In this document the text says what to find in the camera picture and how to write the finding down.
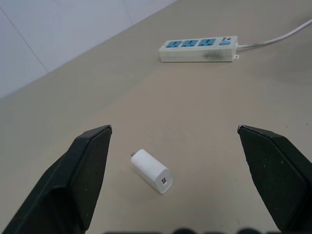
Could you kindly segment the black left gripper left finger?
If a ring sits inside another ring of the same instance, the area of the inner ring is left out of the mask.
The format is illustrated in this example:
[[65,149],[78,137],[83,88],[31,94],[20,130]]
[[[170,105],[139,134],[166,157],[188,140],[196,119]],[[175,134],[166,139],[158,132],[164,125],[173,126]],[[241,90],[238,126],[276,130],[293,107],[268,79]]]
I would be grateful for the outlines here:
[[85,234],[103,184],[111,135],[111,125],[104,125],[76,137],[2,234]]

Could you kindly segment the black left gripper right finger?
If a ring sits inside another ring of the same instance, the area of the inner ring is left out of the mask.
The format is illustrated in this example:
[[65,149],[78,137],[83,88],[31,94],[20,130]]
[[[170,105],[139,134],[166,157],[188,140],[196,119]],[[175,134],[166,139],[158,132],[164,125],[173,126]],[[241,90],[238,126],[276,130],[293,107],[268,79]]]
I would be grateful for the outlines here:
[[240,125],[237,133],[253,183],[277,228],[312,234],[312,162],[272,131]]

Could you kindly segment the white USB charger plug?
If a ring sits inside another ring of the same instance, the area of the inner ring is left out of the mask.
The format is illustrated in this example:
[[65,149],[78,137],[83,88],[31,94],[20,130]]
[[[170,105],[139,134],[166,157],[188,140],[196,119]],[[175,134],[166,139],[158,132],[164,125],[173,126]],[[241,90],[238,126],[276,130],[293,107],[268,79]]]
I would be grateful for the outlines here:
[[161,195],[173,184],[170,170],[146,150],[141,149],[131,154],[131,163],[139,175]]

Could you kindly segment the white power strip blue sockets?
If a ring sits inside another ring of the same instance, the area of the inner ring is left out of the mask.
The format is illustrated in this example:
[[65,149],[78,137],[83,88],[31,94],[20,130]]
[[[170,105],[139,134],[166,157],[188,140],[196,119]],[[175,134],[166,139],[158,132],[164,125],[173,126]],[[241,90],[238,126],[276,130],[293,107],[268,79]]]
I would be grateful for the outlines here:
[[161,62],[232,62],[237,36],[168,40],[159,49]]

